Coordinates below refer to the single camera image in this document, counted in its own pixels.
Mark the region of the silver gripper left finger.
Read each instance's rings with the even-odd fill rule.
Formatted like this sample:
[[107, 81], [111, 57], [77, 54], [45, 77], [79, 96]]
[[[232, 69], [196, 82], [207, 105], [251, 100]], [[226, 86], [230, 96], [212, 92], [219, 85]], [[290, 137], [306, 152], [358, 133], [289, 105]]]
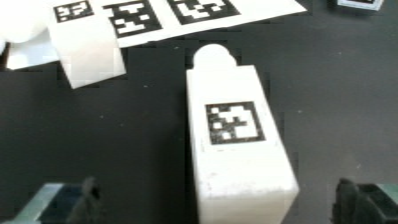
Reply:
[[106, 224], [97, 178], [88, 177], [83, 183], [47, 183], [11, 224]]

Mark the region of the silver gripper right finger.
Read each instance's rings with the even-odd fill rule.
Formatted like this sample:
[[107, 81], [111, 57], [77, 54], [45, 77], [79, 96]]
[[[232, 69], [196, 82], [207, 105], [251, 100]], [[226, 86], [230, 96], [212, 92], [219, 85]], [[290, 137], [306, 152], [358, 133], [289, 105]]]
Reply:
[[398, 224], [398, 184], [340, 179], [333, 224]]

